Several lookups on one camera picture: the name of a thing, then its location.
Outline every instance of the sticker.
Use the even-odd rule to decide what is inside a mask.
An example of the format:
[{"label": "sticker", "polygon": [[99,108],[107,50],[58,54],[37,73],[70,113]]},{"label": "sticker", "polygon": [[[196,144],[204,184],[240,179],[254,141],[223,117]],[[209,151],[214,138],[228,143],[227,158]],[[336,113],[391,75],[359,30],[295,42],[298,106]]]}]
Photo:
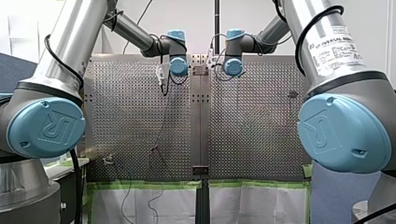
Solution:
[{"label": "sticker", "polygon": [[309,45],[318,74],[324,77],[344,65],[364,64],[348,29],[334,26],[332,32],[332,35]]}]

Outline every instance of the blue joint cap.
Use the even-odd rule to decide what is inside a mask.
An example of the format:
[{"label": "blue joint cap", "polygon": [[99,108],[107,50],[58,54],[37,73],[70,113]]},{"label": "blue joint cap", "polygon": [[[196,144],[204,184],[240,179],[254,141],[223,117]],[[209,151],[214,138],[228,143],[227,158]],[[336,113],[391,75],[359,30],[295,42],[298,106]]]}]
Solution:
[{"label": "blue joint cap", "polygon": [[187,62],[183,58],[176,57],[171,60],[170,70],[172,75],[184,77],[188,74],[188,68]]},{"label": "blue joint cap", "polygon": [[224,72],[231,77],[237,77],[242,74],[243,65],[239,59],[230,59],[224,64]]},{"label": "blue joint cap", "polygon": [[84,132],[81,109],[69,100],[50,97],[15,115],[7,127],[7,143],[25,158],[54,158],[73,149]]},{"label": "blue joint cap", "polygon": [[305,102],[298,133],[309,156],[336,172],[370,174],[390,160],[391,143],[381,121],[343,95],[324,93]]},{"label": "blue joint cap", "polygon": [[186,36],[182,30],[170,30],[168,31],[168,35],[174,39],[186,41]]},{"label": "blue joint cap", "polygon": [[245,35],[245,31],[241,29],[231,29],[227,31],[227,40],[234,40]]}]

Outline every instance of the green edge strip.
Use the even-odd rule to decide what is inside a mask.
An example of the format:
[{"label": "green edge strip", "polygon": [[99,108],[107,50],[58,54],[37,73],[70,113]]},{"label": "green edge strip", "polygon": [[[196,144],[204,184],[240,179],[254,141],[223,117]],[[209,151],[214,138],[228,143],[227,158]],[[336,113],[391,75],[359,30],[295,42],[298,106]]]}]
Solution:
[{"label": "green edge strip", "polygon": [[129,181],[117,180],[114,182],[94,182],[89,183],[87,187],[88,203],[88,224],[92,224],[92,201],[93,194],[96,190],[101,189],[200,189],[201,181],[180,181],[180,182],[148,182],[148,181]]},{"label": "green edge strip", "polygon": [[309,183],[306,189],[306,214],[305,214],[305,222],[306,224],[311,223],[311,193],[312,186]]},{"label": "green edge strip", "polygon": [[278,182],[263,180],[209,180],[210,188],[258,187],[273,189],[308,189],[309,182]]},{"label": "green edge strip", "polygon": [[95,190],[99,189],[200,189],[201,181],[181,181],[181,182],[147,182],[118,180],[114,182],[90,183]]}]

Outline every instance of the vertical post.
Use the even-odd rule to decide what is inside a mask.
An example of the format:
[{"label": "vertical post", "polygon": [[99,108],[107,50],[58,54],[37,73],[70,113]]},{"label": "vertical post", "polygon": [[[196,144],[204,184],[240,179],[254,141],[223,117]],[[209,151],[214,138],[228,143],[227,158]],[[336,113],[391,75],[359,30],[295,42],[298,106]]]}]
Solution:
[{"label": "vertical post", "polygon": [[215,54],[220,54],[220,0],[215,0]]}]

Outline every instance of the metal bracket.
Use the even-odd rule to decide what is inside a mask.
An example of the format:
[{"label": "metal bracket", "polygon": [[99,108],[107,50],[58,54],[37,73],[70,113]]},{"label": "metal bracket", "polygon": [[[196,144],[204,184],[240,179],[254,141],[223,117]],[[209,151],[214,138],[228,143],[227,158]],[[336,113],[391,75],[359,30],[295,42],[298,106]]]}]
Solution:
[{"label": "metal bracket", "polygon": [[193,76],[208,76],[209,69],[207,69],[206,65],[194,66],[192,68],[192,75]]},{"label": "metal bracket", "polygon": [[192,166],[193,175],[209,175],[209,166]]}]

